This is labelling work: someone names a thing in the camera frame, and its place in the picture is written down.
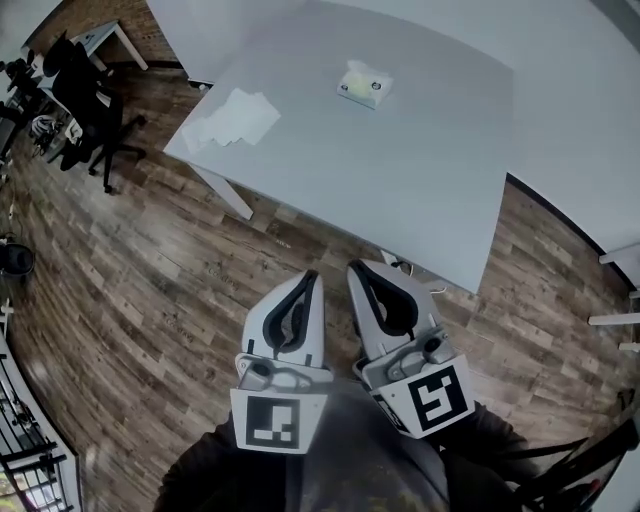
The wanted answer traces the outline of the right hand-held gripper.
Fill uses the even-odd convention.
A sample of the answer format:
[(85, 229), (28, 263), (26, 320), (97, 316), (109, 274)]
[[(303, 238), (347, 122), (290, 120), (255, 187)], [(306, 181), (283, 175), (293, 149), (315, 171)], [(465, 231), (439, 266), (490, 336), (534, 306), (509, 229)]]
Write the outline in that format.
[(354, 373), (396, 430), (420, 439), (470, 415), (468, 363), (443, 328), (428, 330), (429, 315), (439, 322), (429, 290), (392, 266), (363, 259), (348, 264), (347, 283), (368, 357)]

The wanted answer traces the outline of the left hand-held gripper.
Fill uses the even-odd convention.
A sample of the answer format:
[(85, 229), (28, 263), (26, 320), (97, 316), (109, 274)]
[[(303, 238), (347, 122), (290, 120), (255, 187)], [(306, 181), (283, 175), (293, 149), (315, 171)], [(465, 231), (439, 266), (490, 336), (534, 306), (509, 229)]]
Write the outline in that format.
[(247, 315), (242, 349), (236, 357), (239, 384), (230, 390), (237, 446), (306, 454), (333, 384), (333, 373), (322, 368), (325, 303), (319, 273), (301, 272), (266, 294)]

